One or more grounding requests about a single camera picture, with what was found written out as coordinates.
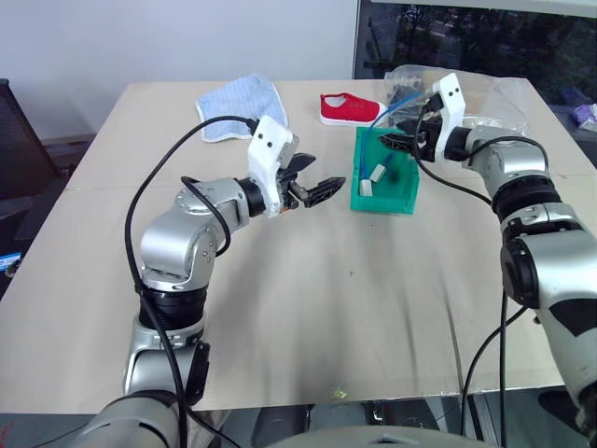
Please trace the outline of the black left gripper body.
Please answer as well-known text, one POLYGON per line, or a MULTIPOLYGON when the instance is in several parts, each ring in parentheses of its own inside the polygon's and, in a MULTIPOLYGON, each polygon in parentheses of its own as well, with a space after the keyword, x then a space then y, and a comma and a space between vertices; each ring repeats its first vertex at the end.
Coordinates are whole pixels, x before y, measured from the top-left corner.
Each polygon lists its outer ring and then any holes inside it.
POLYGON ((280 168, 277 172, 282 211, 296 209, 299 202, 303 202, 306 197, 306 189, 297 181, 299 172, 289 171, 288 165, 285 168, 280 168))

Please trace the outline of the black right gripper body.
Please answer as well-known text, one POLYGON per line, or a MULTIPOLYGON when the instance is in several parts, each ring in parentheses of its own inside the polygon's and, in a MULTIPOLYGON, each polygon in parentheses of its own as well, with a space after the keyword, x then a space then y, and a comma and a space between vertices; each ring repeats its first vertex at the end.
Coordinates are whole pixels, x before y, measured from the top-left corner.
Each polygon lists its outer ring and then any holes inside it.
POLYGON ((442 127, 439 114, 443 101, 438 93, 433 93, 421 108, 412 137, 411 155, 419 161, 436 161, 436 147, 442 127))

